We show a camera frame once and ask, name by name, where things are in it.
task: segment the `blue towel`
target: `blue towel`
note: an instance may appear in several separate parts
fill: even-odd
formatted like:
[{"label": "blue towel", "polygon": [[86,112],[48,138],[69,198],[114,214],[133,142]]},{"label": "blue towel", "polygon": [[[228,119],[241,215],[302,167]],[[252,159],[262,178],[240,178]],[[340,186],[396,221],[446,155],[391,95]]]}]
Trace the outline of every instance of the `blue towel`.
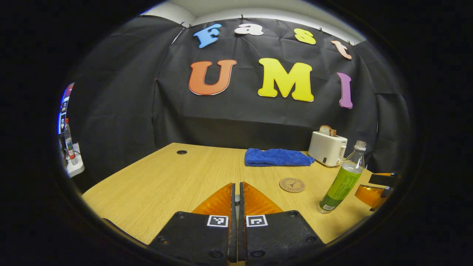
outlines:
[{"label": "blue towel", "polygon": [[309,166],[314,161],[314,158],[304,155],[300,151],[289,151],[284,149],[262,151],[250,148],[245,153],[246,166]]}]

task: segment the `bread slice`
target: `bread slice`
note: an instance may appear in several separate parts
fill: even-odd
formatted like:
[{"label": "bread slice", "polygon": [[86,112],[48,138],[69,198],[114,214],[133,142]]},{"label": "bread slice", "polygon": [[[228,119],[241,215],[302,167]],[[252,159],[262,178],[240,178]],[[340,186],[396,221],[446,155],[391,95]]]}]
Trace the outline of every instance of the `bread slice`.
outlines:
[{"label": "bread slice", "polygon": [[328,136],[331,136],[331,137],[335,137],[337,135],[337,131],[335,129],[332,129],[331,127],[329,127],[325,124],[320,126],[319,133],[324,134],[324,135],[328,135]]}]

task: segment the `cork coaster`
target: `cork coaster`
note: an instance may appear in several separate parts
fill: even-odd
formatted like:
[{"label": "cork coaster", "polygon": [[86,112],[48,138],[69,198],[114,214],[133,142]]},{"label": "cork coaster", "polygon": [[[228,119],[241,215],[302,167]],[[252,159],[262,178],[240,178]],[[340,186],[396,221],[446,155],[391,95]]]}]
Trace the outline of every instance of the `cork coaster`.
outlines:
[{"label": "cork coaster", "polygon": [[304,191],[306,185],[299,179],[296,178],[285,178],[279,181],[279,186],[291,193],[299,193]]}]

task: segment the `toaster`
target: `toaster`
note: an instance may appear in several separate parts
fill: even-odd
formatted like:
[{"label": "toaster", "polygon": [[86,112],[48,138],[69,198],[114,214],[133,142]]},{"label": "toaster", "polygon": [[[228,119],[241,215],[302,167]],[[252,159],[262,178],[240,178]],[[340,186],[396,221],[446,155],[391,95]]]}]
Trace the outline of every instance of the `toaster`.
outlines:
[{"label": "toaster", "polygon": [[310,140],[308,155],[318,162],[332,167],[340,165],[345,155],[347,148],[347,138],[335,136],[331,137],[319,133],[317,131],[312,132],[312,138]]}]

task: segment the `water bottle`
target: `water bottle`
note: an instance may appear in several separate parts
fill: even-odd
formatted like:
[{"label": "water bottle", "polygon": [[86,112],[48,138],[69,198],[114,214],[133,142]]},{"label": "water bottle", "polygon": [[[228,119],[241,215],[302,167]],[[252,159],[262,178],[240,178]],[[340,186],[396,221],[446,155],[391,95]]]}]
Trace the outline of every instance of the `water bottle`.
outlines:
[{"label": "water bottle", "polygon": [[69,126],[69,118],[66,118],[66,128],[64,129],[64,138],[66,139],[66,147],[67,152],[69,154],[69,159],[72,165],[76,165],[77,158],[76,153],[74,152],[74,148],[72,147],[72,137],[70,135],[70,126]]},{"label": "water bottle", "polygon": [[322,201],[317,204],[320,213],[331,213],[355,186],[365,168],[366,142],[357,141],[354,151],[342,161],[337,177],[328,189]]}]

